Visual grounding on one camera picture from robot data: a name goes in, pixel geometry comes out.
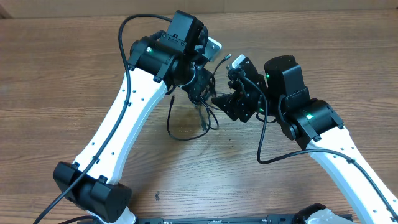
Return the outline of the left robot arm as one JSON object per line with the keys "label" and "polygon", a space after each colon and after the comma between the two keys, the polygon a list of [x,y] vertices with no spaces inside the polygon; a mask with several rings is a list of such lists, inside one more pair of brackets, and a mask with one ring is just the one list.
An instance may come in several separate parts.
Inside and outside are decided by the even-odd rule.
{"label": "left robot arm", "polygon": [[62,197],[86,211],[78,223],[134,223],[129,210],[131,189],[120,183],[124,165],[145,121],[164,98],[181,88],[196,103],[211,88],[213,43],[202,21],[183,11],[160,30],[135,41],[122,52],[124,78],[99,129],[71,163],[57,164],[53,179]]}

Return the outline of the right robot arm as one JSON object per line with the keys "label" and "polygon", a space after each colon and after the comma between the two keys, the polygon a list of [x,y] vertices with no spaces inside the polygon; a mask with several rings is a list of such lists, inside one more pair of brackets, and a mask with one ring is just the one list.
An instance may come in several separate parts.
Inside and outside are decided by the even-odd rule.
{"label": "right robot arm", "polygon": [[245,123],[254,114],[264,115],[260,145],[267,119],[273,116],[283,134],[300,147],[299,151],[268,160],[258,152],[258,163],[309,154],[331,177],[362,223],[397,223],[397,197],[366,162],[332,106],[310,97],[294,56],[270,59],[264,64],[263,75],[244,55],[227,70],[233,93],[212,98],[212,103],[233,121]]}

